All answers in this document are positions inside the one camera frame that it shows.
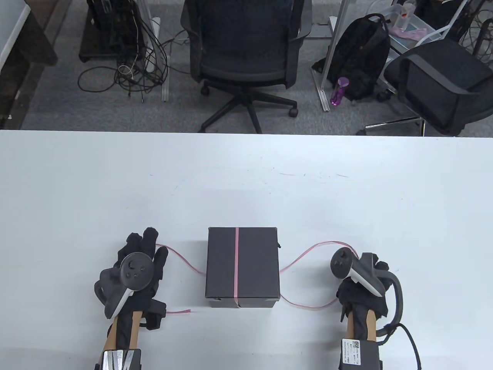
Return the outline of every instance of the wooden handle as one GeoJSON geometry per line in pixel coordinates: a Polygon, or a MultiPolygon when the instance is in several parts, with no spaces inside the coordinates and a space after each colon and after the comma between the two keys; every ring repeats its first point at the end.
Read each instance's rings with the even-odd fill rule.
{"type": "Polygon", "coordinates": [[[143,312],[135,311],[132,315],[132,333],[130,334],[130,349],[137,349],[137,342],[139,340],[139,328],[141,326],[143,312]]]}
{"type": "MultiPolygon", "coordinates": [[[[367,340],[377,341],[377,318],[375,312],[368,310],[366,315],[366,328],[368,332],[367,340]]],[[[352,320],[352,312],[348,315],[348,331],[346,332],[347,339],[354,339],[354,322],[352,320]]]]}
{"type": "Polygon", "coordinates": [[[116,349],[116,326],[118,323],[118,316],[113,320],[113,325],[111,325],[111,329],[109,331],[108,337],[106,338],[106,343],[103,348],[104,351],[110,351],[112,349],[116,349]]]}

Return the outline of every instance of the purple water bottle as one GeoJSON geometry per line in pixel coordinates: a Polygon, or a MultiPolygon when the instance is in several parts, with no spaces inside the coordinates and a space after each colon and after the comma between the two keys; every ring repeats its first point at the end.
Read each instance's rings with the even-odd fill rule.
{"type": "Polygon", "coordinates": [[[336,87],[332,93],[332,98],[330,98],[330,103],[333,106],[338,106],[341,103],[342,98],[344,97],[344,92],[348,86],[349,80],[347,78],[341,77],[337,80],[336,87]]]}

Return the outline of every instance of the chair wheel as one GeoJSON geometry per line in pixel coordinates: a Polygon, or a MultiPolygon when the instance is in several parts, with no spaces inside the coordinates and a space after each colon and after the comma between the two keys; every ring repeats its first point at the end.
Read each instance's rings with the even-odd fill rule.
{"type": "Polygon", "coordinates": [[[207,86],[202,86],[202,88],[200,89],[200,93],[204,96],[209,96],[209,94],[211,93],[211,91],[209,90],[209,87],[207,86]]]}
{"type": "Polygon", "coordinates": [[[296,118],[298,116],[298,109],[297,108],[291,108],[289,110],[289,116],[296,118]]]}
{"type": "Polygon", "coordinates": [[[392,92],[390,90],[385,90],[385,91],[381,91],[377,94],[377,100],[380,102],[380,103],[383,103],[383,102],[386,102],[387,100],[389,100],[391,97],[392,97],[392,92]]]}

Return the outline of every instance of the sticker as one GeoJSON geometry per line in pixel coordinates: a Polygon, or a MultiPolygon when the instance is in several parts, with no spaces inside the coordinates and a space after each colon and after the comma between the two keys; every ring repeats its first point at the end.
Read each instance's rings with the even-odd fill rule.
{"type": "Polygon", "coordinates": [[[361,365],[359,340],[342,340],[342,363],[349,365],[361,365]]]}

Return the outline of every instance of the pink string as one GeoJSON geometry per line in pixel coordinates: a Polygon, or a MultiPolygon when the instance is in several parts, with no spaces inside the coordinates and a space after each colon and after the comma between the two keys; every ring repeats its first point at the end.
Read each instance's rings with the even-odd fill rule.
{"type": "Polygon", "coordinates": [[[177,315],[180,313],[190,313],[190,312],[192,312],[192,310],[188,309],[188,310],[182,310],[182,311],[166,311],[166,314],[167,315],[177,315]]]}
{"type": "MultiPolygon", "coordinates": [[[[295,259],[293,262],[291,262],[288,266],[286,266],[285,268],[279,270],[279,274],[282,274],[283,272],[285,272],[286,270],[288,270],[290,267],[292,267],[295,263],[297,263],[300,259],[302,259],[304,256],[306,256],[309,252],[311,252],[316,247],[320,247],[322,245],[329,245],[329,244],[339,244],[339,245],[343,245],[345,247],[348,247],[349,249],[351,249],[351,251],[354,253],[354,255],[359,258],[358,253],[354,250],[354,248],[352,246],[350,246],[347,243],[339,242],[339,241],[336,241],[336,240],[331,240],[331,241],[326,241],[326,242],[320,242],[320,243],[316,243],[315,245],[312,245],[311,247],[309,247],[306,251],[304,251],[297,259],[295,259]]],[[[323,306],[306,306],[304,304],[293,303],[290,300],[288,300],[286,297],[284,297],[283,295],[281,295],[281,298],[284,299],[289,304],[295,306],[295,307],[303,308],[303,309],[307,309],[307,310],[314,310],[314,311],[315,310],[321,310],[321,309],[327,308],[330,305],[332,305],[335,302],[337,302],[337,298],[335,298],[335,299],[331,300],[329,303],[324,304],[323,306]]]]}
{"type": "Polygon", "coordinates": [[[279,270],[279,273],[282,274],[283,272],[285,272],[287,269],[289,269],[291,266],[293,266],[295,263],[297,263],[300,259],[302,259],[304,256],[306,256],[309,252],[311,252],[316,247],[319,247],[321,245],[327,245],[327,244],[339,244],[339,245],[343,245],[345,247],[348,247],[349,249],[351,249],[351,251],[354,253],[354,255],[359,258],[358,253],[356,253],[354,248],[352,246],[350,246],[349,244],[346,244],[344,242],[338,242],[335,240],[331,240],[328,242],[320,242],[320,243],[316,243],[315,245],[312,245],[311,247],[309,247],[306,251],[304,251],[297,259],[295,259],[293,262],[291,262],[288,266],[279,270]]]}
{"type": "Polygon", "coordinates": [[[178,257],[180,257],[180,258],[181,258],[181,260],[182,260],[183,262],[185,262],[185,263],[186,263],[186,264],[187,264],[187,265],[188,265],[188,266],[189,266],[192,270],[194,270],[196,273],[198,273],[199,275],[202,275],[202,276],[205,276],[205,275],[206,275],[206,273],[205,273],[205,272],[202,272],[202,271],[200,271],[200,270],[197,270],[195,267],[193,267],[193,266],[192,266],[192,264],[191,264],[190,262],[188,262],[188,261],[186,260],[186,258],[185,258],[185,257],[183,257],[180,253],[178,253],[177,251],[175,251],[173,248],[168,247],[167,245],[163,245],[163,244],[156,244],[156,245],[157,245],[158,247],[166,247],[166,248],[168,248],[170,251],[172,251],[174,254],[176,254],[178,257]]]}
{"type": "MultiPolygon", "coordinates": [[[[235,297],[234,298],[235,298],[236,305],[238,305],[238,276],[237,276],[237,263],[238,263],[238,261],[237,261],[237,258],[238,258],[238,249],[237,249],[238,248],[238,228],[236,228],[236,229],[237,229],[237,231],[236,231],[236,235],[235,235],[235,293],[234,293],[234,296],[235,297]]],[[[297,259],[295,259],[293,262],[291,262],[285,268],[281,269],[279,271],[279,274],[281,274],[281,273],[285,272],[286,270],[288,270],[290,267],[292,267],[295,263],[297,263],[300,259],[302,259],[304,256],[306,256],[309,252],[311,252],[316,247],[320,247],[322,245],[329,245],[329,244],[339,244],[339,245],[348,247],[349,249],[351,249],[351,251],[354,253],[354,255],[359,258],[358,253],[356,252],[356,250],[354,250],[354,248],[352,246],[350,246],[349,244],[347,244],[347,243],[336,241],[336,240],[331,240],[331,241],[326,241],[326,242],[320,242],[320,243],[317,243],[317,244],[312,245],[311,247],[309,247],[297,259]]],[[[167,245],[163,245],[163,244],[156,244],[156,246],[168,248],[170,251],[172,251],[174,254],[176,254],[178,257],[180,257],[183,262],[185,262],[192,270],[194,270],[195,272],[197,272],[199,275],[202,275],[202,276],[205,276],[206,275],[204,272],[202,272],[202,271],[196,269],[194,266],[192,266],[192,264],[190,262],[188,262],[185,257],[183,257],[180,253],[178,253],[177,251],[175,251],[173,248],[168,247],[167,245]]],[[[331,300],[329,303],[324,304],[322,306],[307,306],[307,305],[304,305],[304,304],[294,303],[294,302],[288,300],[282,294],[281,294],[281,298],[284,299],[287,303],[289,303],[290,305],[292,305],[294,307],[303,308],[303,309],[307,309],[307,310],[314,310],[314,311],[315,310],[321,310],[321,309],[327,308],[327,307],[333,305],[335,302],[337,302],[337,298],[335,298],[335,299],[331,300]]],[[[173,315],[173,314],[190,313],[190,312],[191,312],[191,310],[188,309],[188,310],[183,310],[183,311],[168,311],[167,314],[172,314],[173,315]]]]}

